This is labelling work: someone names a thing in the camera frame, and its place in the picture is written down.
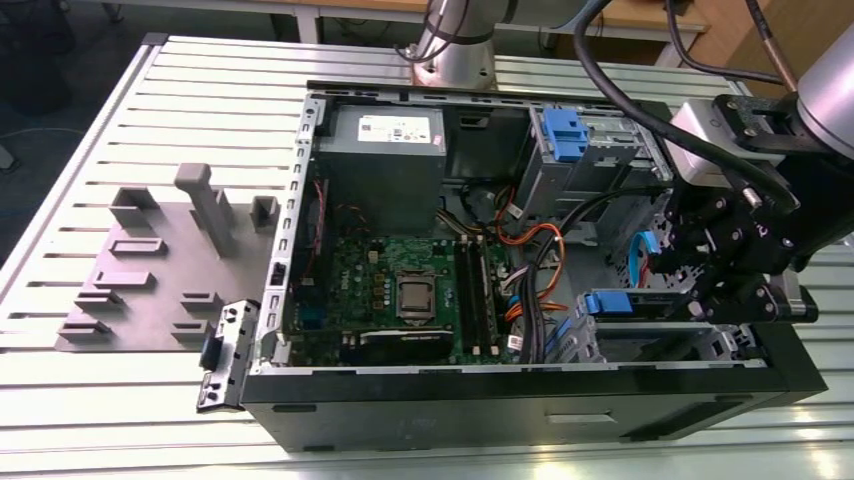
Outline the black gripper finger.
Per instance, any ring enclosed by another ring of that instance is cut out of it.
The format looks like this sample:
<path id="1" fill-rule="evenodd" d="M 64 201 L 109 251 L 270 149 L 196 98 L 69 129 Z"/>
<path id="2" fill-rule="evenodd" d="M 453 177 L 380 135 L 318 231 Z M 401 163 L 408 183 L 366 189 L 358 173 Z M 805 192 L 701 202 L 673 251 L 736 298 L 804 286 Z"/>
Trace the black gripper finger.
<path id="1" fill-rule="evenodd" d="M 709 324 L 771 323 L 777 306 L 764 276 L 703 273 L 688 292 L 687 311 Z"/>
<path id="2" fill-rule="evenodd" d="M 736 219 L 740 207 L 725 195 L 671 196 L 664 208 L 664 246 L 656 254 L 657 273 L 723 267 L 745 242 L 745 221 Z"/>

